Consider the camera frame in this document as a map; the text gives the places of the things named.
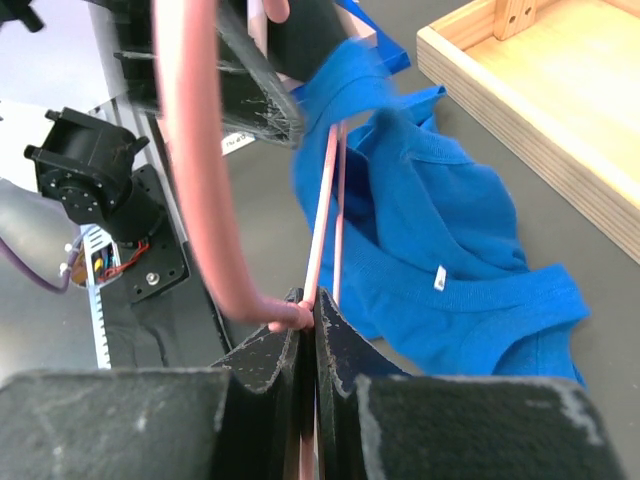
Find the pink wire hanger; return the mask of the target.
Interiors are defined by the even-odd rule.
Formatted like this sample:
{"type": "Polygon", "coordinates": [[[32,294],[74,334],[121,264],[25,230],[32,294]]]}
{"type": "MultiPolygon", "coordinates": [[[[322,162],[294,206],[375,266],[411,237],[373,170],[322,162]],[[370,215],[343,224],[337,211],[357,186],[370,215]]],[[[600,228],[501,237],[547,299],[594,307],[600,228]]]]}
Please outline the pink wire hanger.
{"type": "Polygon", "coordinates": [[[345,183],[346,126],[331,127],[304,284],[299,303],[261,295],[242,253],[227,163],[217,73],[217,4],[153,4],[156,79],[169,134],[174,185],[203,281],[222,312],[272,332],[310,330],[332,185],[345,183]]]}

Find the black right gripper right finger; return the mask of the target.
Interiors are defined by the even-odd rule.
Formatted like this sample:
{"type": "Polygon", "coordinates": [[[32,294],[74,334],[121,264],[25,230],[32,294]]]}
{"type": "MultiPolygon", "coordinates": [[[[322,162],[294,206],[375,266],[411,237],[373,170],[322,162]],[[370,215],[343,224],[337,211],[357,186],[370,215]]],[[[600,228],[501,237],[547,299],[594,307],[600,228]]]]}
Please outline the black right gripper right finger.
{"type": "Polygon", "coordinates": [[[577,384],[411,376],[316,296],[317,436],[324,479],[622,479],[577,384]]]}

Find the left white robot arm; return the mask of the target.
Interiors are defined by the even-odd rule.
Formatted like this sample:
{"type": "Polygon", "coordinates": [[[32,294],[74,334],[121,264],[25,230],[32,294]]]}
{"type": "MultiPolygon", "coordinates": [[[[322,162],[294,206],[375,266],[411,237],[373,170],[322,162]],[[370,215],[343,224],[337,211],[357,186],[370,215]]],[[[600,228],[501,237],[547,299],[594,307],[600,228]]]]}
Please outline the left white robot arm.
{"type": "MultiPolygon", "coordinates": [[[[348,36],[331,1],[294,1],[286,21],[251,24],[245,1],[217,5],[218,72],[227,133],[296,147],[304,120],[286,79],[309,80],[348,36]]],[[[136,167],[149,138],[71,108],[48,111],[51,128],[24,157],[36,185],[69,219],[94,224],[118,246],[95,275],[98,284],[122,278],[132,302],[181,282],[187,262],[158,176],[136,167]]]]}

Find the blue tank top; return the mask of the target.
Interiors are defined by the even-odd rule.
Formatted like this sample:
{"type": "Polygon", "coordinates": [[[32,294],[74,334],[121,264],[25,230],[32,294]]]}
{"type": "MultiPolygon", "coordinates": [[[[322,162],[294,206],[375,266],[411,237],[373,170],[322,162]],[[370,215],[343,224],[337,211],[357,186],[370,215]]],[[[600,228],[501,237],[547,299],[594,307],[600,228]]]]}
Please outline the blue tank top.
{"type": "Polygon", "coordinates": [[[503,181],[437,130],[445,94],[396,94],[378,57],[354,40],[308,82],[292,168],[308,221],[330,127],[369,116],[347,137],[345,198],[329,210],[344,221],[342,263],[327,244],[319,282],[340,278],[346,320],[426,374],[580,381],[570,337],[588,307],[564,267],[528,267],[503,181]]]}

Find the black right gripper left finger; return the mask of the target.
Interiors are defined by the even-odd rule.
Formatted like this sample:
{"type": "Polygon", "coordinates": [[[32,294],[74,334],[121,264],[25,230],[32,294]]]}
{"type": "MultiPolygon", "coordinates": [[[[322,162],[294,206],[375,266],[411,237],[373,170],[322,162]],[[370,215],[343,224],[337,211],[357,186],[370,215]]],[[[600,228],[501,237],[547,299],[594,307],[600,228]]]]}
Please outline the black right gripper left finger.
{"type": "Polygon", "coordinates": [[[31,370],[1,384],[5,479],[294,479],[301,333],[203,367],[31,370]]]}

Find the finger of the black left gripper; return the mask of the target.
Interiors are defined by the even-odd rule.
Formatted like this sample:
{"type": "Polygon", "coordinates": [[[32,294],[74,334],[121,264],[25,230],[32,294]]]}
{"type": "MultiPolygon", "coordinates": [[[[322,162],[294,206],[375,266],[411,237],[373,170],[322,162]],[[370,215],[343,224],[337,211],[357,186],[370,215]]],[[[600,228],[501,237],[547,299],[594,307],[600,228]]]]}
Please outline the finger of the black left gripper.
{"type": "Polygon", "coordinates": [[[289,5],[285,22],[269,21],[269,62],[277,73],[309,81],[349,35],[333,1],[301,0],[289,5]]]}
{"type": "Polygon", "coordinates": [[[296,102],[233,4],[217,7],[216,32],[223,131],[297,147],[304,126],[296,102]]]}

